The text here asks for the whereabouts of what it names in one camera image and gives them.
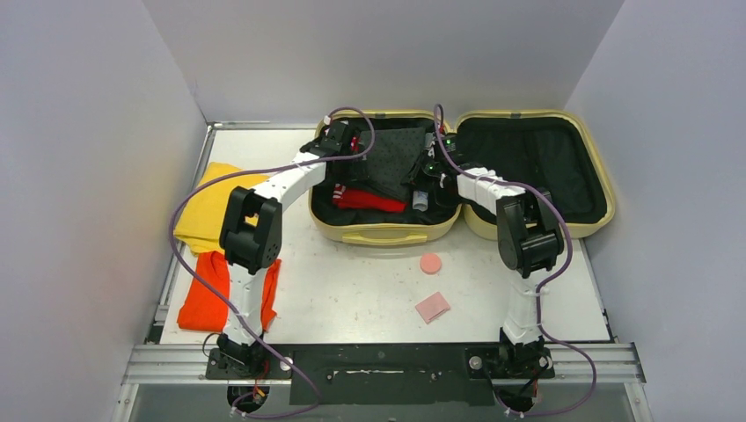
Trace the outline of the white spray bottle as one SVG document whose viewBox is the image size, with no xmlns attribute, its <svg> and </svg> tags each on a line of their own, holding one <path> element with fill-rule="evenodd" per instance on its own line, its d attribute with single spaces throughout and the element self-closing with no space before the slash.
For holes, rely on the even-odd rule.
<svg viewBox="0 0 746 422">
<path fill-rule="evenodd" d="M 412 193 L 412 209 L 420 212 L 426 212 L 429 206 L 428 192 L 414 190 Z"/>
</svg>

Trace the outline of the dark grey dotted cloth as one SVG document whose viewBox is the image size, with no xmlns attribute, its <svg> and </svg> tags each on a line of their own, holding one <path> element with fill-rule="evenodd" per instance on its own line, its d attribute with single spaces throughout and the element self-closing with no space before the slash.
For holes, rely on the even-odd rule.
<svg viewBox="0 0 746 422">
<path fill-rule="evenodd" d="M 351 186 L 407 202 L 408 174 L 424 150 L 425 135 L 423 127 L 377 129 L 372 150 L 350 165 Z"/>
</svg>

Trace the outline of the red printed t-shirt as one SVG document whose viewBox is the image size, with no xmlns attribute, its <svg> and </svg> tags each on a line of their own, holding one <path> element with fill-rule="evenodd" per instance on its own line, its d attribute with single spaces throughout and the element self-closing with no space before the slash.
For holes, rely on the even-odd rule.
<svg viewBox="0 0 746 422">
<path fill-rule="evenodd" d="M 332 203 L 340 209 L 376 210 L 385 213 L 402 213 L 406 209 L 403 201 L 341 184 L 334 185 Z"/>
</svg>

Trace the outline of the yellow t-shirt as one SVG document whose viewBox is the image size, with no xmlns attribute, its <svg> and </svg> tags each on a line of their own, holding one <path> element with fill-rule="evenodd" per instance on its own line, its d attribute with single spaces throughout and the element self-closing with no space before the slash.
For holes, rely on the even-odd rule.
<svg viewBox="0 0 746 422">
<path fill-rule="evenodd" d="M 193 255 L 218 251 L 219 236 L 230 193 L 236 187 L 252 188 L 268 179 L 265 174 L 251 174 L 218 182 L 190 199 L 177 218 L 173 235 Z"/>
</svg>

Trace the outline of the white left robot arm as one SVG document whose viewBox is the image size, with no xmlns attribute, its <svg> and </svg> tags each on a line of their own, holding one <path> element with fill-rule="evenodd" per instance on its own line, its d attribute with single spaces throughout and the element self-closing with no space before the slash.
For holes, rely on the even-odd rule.
<svg viewBox="0 0 746 422">
<path fill-rule="evenodd" d="M 243 378 L 261 375 L 273 357 L 292 365 L 263 338 L 260 321 L 267 271 L 282 248 L 285 209 L 324 182 L 328 166 L 362 161 L 377 141 L 375 134 L 363 140 L 358 130 L 340 120 L 326 125 L 289 164 L 268 169 L 267 180 L 249 188 L 235 187 L 228 195 L 218 243 L 228 265 L 245 269 L 247 279 L 231 284 L 227 295 L 218 295 L 229 316 L 216 341 L 221 354 L 217 361 Z"/>
</svg>

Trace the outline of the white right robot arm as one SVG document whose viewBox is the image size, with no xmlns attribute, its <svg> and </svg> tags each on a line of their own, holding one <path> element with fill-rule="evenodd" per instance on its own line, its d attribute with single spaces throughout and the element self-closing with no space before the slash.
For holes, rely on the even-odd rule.
<svg viewBox="0 0 746 422">
<path fill-rule="evenodd" d="M 552 361 L 540 330 L 537 287 L 541 274 L 554 268 L 566 246 L 547 206 L 549 194 L 536 196 L 485 167 L 457 164 L 452 135 L 425 136 L 416 175 L 431 193 L 441 191 L 484 208 L 494 218 L 499 257 L 514 272 L 496 355 L 482 358 L 482 368 L 492 377 L 535 381 L 546 375 Z"/>
</svg>

